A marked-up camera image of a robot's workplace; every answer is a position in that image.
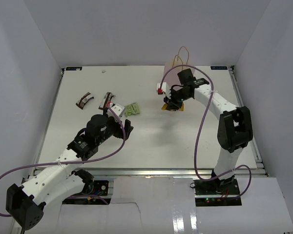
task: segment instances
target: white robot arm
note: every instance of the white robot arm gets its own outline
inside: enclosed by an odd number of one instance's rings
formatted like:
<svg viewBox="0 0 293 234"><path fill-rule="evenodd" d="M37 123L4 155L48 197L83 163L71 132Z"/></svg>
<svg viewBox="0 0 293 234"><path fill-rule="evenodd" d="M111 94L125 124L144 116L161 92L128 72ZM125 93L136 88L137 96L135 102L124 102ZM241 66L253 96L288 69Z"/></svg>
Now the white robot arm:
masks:
<svg viewBox="0 0 293 234"><path fill-rule="evenodd" d="M125 110L119 104L111 109L117 117L121 117ZM124 129L127 140L133 130L128 119L125 120ZM46 167L21 186L13 184L8 188L6 210L23 230L33 228L42 219L45 206L62 202L93 184L94 178L90 173L82 169L74 170L80 166L80 162L89 160L97 153L99 145L111 136L124 139L121 125L113 113L105 108L103 115L94 115L86 128L77 133L74 140L56 159L55 162L58 164Z"/></svg>
<svg viewBox="0 0 293 234"><path fill-rule="evenodd" d="M207 106L212 90L208 81L196 79L190 69L178 73L181 89L175 90L163 83L162 88L157 84L158 94L165 94L164 102L167 110L178 110L183 101L193 98ZM235 168L239 155L248 142L252 140L251 115L247 107L237 107L224 99L220 94L214 93L209 110L219 120L218 142L221 145L219 158L212 171L212 177ZM234 173L227 173L218 178L218 185L222 186L234 180Z"/></svg>

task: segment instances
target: green snack package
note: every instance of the green snack package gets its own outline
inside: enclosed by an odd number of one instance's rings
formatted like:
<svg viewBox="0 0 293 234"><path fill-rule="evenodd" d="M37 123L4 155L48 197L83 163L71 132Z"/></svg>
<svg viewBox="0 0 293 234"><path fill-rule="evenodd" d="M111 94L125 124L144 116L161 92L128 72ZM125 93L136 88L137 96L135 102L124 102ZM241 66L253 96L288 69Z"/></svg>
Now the green snack package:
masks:
<svg viewBox="0 0 293 234"><path fill-rule="evenodd" d="M140 108L138 103L134 102L132 104L129 104L125 106L125 116L130 116L130 115L137 115L140 114Z"/></svg>

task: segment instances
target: gray wall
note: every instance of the gray wall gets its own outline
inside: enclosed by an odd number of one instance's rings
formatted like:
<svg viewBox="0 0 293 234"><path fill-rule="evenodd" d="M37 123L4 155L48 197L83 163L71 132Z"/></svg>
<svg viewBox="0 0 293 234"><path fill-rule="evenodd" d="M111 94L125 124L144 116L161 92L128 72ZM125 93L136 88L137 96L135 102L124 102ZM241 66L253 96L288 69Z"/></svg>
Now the gray wall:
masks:
<svg viewBox="0 0 293 234"><path fill-rule="evenodd" d="M24 0L67 65L236 64L270 0Z"/></svg>
<svg viewBox="0 0 293 234"><path fill-rule="evenodd" d="M0 175L33 163L60 80L60 69L22 0L0 0ZM0 182L0 212L6 189L28 171ZM0 234L12 218L0 217Z"/></svg>
<svg viewBox="0 0 293 234"><path fill-rule="evenodd" d="M293 221L293 0L270 2L236 76L264 165L277 177Z"/></svg>

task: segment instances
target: white wall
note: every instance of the white wall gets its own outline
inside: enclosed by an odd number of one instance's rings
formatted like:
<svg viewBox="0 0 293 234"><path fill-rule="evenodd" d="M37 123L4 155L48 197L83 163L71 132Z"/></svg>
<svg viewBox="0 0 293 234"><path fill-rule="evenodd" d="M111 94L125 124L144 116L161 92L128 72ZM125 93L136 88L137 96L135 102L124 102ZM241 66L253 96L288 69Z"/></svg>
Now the white wall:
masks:
<svg viewBox="0 0 293 234"><path fill-rule="evenodd" d="M293 0L270 2L236 77L264 165L277 177L293 221Z"/></svg>
<svg viewBox="0 0 293 234"><path fill-rule="evenodd" d="M24 0L60 67L236 64L270 0Z"/></svg>
<svg viewBox="0 0 293 234"><path fill-rule="evenodd" d="M22 0L0 0L0 175L33 163L60 80L60 69ZM7 188L28 171L0 182L0 212ZM11 218L0 217L0 234Z"/></svg>

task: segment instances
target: white table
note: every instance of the white table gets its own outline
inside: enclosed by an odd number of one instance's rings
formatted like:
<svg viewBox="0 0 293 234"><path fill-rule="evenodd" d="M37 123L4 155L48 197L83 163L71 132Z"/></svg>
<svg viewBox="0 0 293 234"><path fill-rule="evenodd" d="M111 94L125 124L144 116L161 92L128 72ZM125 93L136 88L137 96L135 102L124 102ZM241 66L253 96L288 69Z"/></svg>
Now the white table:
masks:
<svg viewBox="0 0 293 234"><path fill-rule="evenodd" d="M211 70L209 66L198 68L211 77L219 94L238 105L228 70ZM164 97L156 94L155 87L163 76L163 69L163 66L107 66L65 71L39 163L54 161L91 116L102 113L98 109L102 98L106 92L112 92L116 95L112 100L115 103L127 105L138 102L141 114L128 117L134 130L118 154L83 167L193 169L194 144L205 106L189 99L185 101L183 112L161 110ZM197 71L195 76L204 77ZM75 103L87 92L92 93L95 99L81 110ZM198 147L197 165L200 169L212 169L216 165L220 151L217 128L218 120L208 113ZM121 143L121 139L111 137L99 147L93 158L114 152ZM237 165L240 164L256 168L251 144L243 150Z"/></svg>

